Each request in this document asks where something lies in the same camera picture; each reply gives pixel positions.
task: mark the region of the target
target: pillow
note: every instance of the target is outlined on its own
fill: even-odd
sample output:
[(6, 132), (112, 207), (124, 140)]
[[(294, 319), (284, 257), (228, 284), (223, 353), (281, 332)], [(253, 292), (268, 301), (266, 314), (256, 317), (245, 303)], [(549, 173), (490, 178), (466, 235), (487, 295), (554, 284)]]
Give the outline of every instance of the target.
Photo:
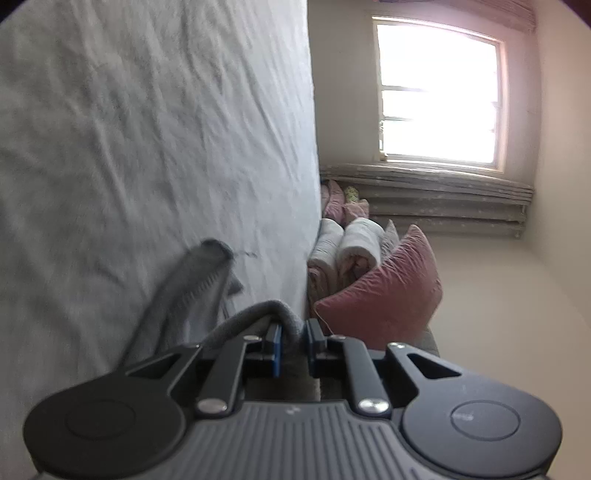
[(320, 185), (320, 211), (324, 213), (326, 206), (329, 204), (330, 192), (326, 185)]
[(330, 218), (339, 225), (343, 223), (343, 205), (345, 204), (345, 194), (338, 183), (329, 180), (329, 202), (324, 209), (324, 218)]
[(380, 244), (380, 250), (382, 254), (382, 261), (386, 260), (394, 249), (400, 243), (398, 238), (398, 232), (392, 220), (388, 220), (388, 226), (384, 229), (384, 236), (382, 237), (382, 243)]
[(359, 190), (349, 185), (343, 190), (345, 194), (345, 203), (357, 203), (359, 201)]
[(442, 297), (435, 257), (424, 233), (411, 225), (382, 264), (346, 289), (319, 300), (314, 311), (334, 333), (382, 350), (422, 334)]
[(360, 200), (357, 203), (345, 203), (343, 213), (345, 214), (345, 225), (350, 224), (356, 218), (369, 218), (369, 203), (367, 200)]

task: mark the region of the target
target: ribbed plastic surface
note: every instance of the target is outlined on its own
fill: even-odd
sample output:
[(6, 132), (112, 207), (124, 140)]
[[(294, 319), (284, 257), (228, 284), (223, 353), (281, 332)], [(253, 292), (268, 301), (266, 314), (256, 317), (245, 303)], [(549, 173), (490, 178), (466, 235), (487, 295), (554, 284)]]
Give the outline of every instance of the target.
[(440, 480), (398, 443), (387, 421), (343, 403), (246, 403), (195, 424), (177, 453), (142, 480)]

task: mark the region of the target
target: white wall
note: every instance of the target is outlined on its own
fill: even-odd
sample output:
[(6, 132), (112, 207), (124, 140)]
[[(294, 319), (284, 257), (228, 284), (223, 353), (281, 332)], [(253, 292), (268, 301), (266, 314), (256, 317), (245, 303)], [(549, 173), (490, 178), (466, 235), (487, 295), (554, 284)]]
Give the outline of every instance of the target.
[(591, 325), (591, 29), (559, 0), (535, 6), (542, 121), (525, 238)]
[(378, 159), (378, 86), (372, 15), (454, 25), (507, 42), (509, 137), (505, 177), (532, 183), (540, 127), (540, 74), (534, 36), (431, 2), (309, 0), (320, 162), (373, 163)]
[(441, 356), (534, 394), (563, 424), (554, 480), (588, 480), (591, 329), (542, 262), (515, 240), (431, 237), (443, 301)]

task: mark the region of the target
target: bright window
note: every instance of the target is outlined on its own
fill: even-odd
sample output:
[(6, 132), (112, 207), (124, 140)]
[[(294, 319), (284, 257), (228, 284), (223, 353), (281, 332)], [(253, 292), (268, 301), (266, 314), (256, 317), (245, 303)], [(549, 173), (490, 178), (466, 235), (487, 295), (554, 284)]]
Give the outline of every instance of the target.
[(388, 159), (498, 167), (501, 43), (443, 25), (374, 22), (380, 143)]

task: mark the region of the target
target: bed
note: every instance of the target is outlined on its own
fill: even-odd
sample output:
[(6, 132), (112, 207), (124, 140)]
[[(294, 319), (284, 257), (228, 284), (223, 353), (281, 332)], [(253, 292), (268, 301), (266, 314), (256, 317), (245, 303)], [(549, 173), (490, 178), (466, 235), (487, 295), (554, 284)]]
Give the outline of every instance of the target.
[(0, 24), (0, 478), (192, 246), (304, 312), (320, 218), (304, 0), (27, 0)]

